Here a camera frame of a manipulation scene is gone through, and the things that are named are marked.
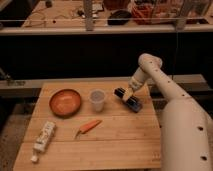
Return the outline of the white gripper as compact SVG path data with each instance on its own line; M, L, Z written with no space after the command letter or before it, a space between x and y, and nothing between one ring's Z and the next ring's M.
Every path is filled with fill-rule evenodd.
M133 95L133 92L138 91L142 86L143 83L139 82L135 77L132 77L129 81L129 88L125 90L122 100L126 102Z

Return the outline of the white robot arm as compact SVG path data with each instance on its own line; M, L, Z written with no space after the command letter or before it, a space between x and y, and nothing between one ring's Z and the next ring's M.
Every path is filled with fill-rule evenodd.
M166 99L162 111L161 171L213 171L207 112L162 70L159 57L144 53L122 98L127 101L148 78Z

